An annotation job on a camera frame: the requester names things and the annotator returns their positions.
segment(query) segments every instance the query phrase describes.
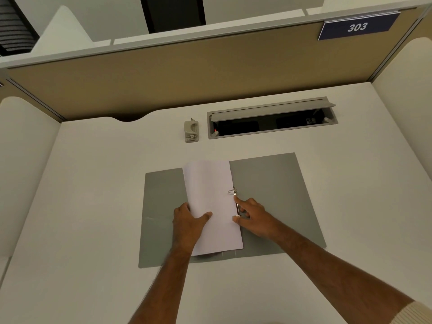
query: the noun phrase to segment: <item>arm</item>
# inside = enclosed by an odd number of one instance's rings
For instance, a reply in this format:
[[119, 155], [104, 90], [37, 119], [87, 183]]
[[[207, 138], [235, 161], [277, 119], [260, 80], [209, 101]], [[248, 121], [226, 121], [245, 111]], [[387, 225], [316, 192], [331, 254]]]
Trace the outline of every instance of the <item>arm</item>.
[[305, 272], [348, 324], [388, 324], [413, 299], [328, 253], [289, 228], [254, 199], [235, 197], [247, 218], [233, 221], [277, 243]]
[[211, 216], [206, 212], [200, 218], [192, 217], [187, 203], [174, 210], [171, 251], [129, 324], [176, 322], [192, 250]]

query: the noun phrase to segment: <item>paper sheet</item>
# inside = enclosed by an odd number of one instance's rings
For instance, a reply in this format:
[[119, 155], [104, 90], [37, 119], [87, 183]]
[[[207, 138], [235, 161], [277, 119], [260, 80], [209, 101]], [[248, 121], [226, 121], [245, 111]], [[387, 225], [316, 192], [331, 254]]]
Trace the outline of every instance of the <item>paper sheet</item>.
[[243, 249], [240, 227], [232, 221], [237, 214], [229, 161], [197, 161], [183, 167], [187, 200], [192, 216], [213, 216], [202, 230], [192, 256]]

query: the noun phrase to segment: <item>cream knit sleeve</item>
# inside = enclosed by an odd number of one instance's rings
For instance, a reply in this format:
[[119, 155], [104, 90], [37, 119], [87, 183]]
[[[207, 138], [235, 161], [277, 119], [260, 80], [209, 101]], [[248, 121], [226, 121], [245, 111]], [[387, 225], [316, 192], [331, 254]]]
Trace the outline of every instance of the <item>cream knit sleeve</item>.
[[432, 324], [432, 310], [415, 301], [401, 310], [390, 324]]

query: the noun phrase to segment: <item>number sign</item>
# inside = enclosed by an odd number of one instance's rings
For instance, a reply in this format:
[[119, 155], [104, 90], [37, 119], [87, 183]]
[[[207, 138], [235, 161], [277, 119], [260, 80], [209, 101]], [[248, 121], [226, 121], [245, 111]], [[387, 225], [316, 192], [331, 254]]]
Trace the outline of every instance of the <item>number sign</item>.
[[400, 11], [324, 22], [318, 40], [387, 32]]

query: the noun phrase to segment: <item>stack of paper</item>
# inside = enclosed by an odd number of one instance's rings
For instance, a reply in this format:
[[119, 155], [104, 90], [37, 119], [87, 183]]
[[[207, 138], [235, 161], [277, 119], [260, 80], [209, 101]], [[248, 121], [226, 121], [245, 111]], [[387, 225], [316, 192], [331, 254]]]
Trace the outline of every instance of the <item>stack of paper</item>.
[[183, 167], [187, 200], [192, 216], [213, 212], [192, 256], [243, 249], [240, 227], [232, 221], [237, 215], [229, 161], [197, 161]]

